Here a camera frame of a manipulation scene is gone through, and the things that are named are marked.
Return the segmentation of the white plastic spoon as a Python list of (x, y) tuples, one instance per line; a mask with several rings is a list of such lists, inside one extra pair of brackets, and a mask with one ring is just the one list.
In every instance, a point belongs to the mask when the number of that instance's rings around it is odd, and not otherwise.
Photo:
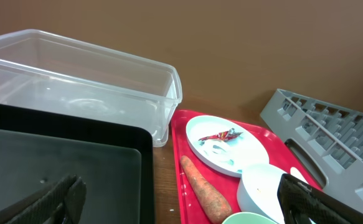
[(307, 181), (306, 181), (306, 179), (303, 177), (303, 175), (301, 174), (301, 172), (297, 169), (297, 168), (295, 168), (295, 167), (292, 167), (291, 169), (290, 169), (290, 174), (292, 175), (292, 176), (294, 176), (294, 177), (296, 177), (297, 179), (299, 179), (300, 181), (303, 181), (304, 183), (308, 183)]

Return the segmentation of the red snack wrapper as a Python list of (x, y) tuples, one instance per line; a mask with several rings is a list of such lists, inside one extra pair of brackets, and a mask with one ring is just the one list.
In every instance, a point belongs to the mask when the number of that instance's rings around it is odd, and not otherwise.
[(200, 138), (199, 141), (205, 142), (208, 140), (215, 140), (215, 141), (227, 142), (227, 141), (236, 139), (241, 134), (242, 134), (242, 132), (236, 132), (236, 130), (234, 128), (231, 128), (228, 131), (223, 131), (223, 132), (211, 135), (211, 136), (206, 136), (206, 137)]

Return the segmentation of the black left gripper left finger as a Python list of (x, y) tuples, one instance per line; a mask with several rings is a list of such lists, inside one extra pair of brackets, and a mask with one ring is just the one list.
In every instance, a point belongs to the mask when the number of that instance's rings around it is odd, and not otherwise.
[(0, 224), (78, 224), (87, 186), (81, 177), (68, 175), (0, 211)]

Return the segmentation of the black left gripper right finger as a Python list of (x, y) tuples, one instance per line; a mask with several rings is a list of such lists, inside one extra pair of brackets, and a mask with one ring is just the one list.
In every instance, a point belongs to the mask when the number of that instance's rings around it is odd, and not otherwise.
[(291, 174), (281, 176), (277, 197), (286, 224), (363, 224), (363, 213)]

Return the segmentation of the white plastic wrap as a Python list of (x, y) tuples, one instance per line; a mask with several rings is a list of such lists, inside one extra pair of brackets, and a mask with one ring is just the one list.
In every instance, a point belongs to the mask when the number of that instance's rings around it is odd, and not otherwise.
[(218, 163), (221, 162), (228, 164), (230, 166), (234, 165), (231, 148), (224, 141), (208, 140), (205, 142), (199, 142), (199, 145), (209, 159)]

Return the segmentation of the light blue bowl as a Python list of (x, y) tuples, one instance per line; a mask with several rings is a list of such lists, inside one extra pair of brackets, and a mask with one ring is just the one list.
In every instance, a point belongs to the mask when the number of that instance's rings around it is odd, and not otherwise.
[(263, 215), (284, 224), (278, 201), (278, 186), (286, 172), (271, 164), (254, 164), (242, 171), (237, 189), (237, 202), (242, 212)]

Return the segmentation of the light blue plate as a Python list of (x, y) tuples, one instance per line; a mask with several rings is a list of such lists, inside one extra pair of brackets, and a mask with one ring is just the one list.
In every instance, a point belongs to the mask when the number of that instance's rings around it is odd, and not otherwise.
[(263, 144), (237, 123), (216, 116), (200, 115), (186, 124), (187, 142), (205, 165), (231, 177), (241, 177), (253, 164), (268, 164)]

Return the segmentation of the mint green bowl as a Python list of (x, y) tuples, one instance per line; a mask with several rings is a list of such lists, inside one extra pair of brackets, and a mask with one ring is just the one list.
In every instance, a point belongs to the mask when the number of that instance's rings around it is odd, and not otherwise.
[(277, 222), (257, 213), (238, 212), (227, 217), (222, 224), (277, 224)]

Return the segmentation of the orange carrot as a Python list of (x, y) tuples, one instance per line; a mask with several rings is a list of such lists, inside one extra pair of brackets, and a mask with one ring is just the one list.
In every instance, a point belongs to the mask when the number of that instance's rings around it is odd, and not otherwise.
[(180, 162), (207, 218), (211, 223), (222, 223), (232, 214), (226, 198), (203, 177), (187, 156), (182, 156)]

